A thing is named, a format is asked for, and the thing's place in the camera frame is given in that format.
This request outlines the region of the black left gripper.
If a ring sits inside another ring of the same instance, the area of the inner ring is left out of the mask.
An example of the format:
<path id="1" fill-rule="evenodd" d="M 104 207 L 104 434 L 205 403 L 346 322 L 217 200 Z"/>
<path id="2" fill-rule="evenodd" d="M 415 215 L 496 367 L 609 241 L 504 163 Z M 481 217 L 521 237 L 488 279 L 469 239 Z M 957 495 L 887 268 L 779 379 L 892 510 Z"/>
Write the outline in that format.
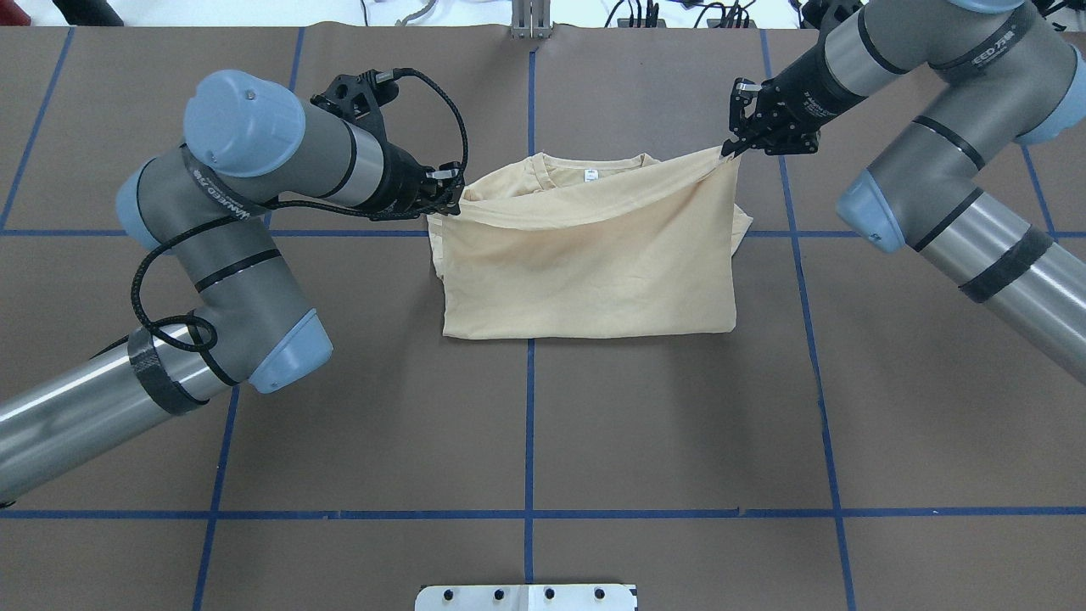
<path id="1" fill-rule="evenodd" d="M 337 214 L 370 221 L 418 219 L 428 214 L 458 216 L 465 188 L 466 161 L 434 169 L 419 164 L 404 149 L 389 142 L 383 106 L 395 100 L 397 80 L 414 77 L 430 86 L 453 113 L 462 137 L 466 127 L 451 98 L 422 72 L 364 72 L 339 75 L 311 104 L 345 124 L 350 137 L 346 171 L 338 184 L 319 199 Z"/>

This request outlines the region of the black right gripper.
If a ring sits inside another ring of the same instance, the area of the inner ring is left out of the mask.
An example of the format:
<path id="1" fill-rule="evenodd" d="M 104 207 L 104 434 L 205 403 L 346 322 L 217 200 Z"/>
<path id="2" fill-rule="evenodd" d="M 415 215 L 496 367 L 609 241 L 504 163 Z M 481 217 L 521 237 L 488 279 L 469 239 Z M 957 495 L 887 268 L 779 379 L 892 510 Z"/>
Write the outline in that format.
<path id="1" fill-rule="evenodd" d="M 729 129 L 721 156 L 749 149 L 767 155 L 815 154 L 820 128 L 860 104 L 831 73 L 823 47 L 813 47 L 770 80 L 737 78 L 731 90 Z"/>

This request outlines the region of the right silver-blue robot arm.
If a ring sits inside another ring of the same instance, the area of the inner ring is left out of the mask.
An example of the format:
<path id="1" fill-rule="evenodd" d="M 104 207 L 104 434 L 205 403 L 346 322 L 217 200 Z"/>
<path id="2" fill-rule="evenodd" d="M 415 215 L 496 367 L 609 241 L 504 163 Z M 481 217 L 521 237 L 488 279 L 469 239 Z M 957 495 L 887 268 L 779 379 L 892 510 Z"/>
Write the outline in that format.
<path id="1" fill-rule="evenodd" d="M 1083 260 L 975 184 L 1009 144 L 1083 120 L 1083 55 L 1030 1 L 869 1 L 761 82 L 734 81 L 721 156 L 815 154 L 820 128 L 930 67 L 945 89 L 861 171 L 837 215 L 886 254 L 909 247 L 1083 380 Z"/>

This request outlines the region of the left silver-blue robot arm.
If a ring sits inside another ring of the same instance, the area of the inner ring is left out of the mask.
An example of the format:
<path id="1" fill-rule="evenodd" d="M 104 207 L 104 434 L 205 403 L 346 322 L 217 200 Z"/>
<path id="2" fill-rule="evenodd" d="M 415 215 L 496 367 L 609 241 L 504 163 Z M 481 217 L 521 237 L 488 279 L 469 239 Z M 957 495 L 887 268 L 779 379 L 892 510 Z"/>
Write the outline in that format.
<path id="1" fill-rule="evenodd" d="M 383 107 L 405 77 L 432 86 L 411 67 L 339 75 L 310 101 L 242 71 L 198 84 L 180 143 L 115 199 L 124 231 L 147 249 L 129 290 L 138 326 L 3 403 L 3 507 L 220 392 L 247 383 L 270 394 L 330 359 L 264 217 L 456 216 L 467 152 L 426 166 L 388 140 Z"/>

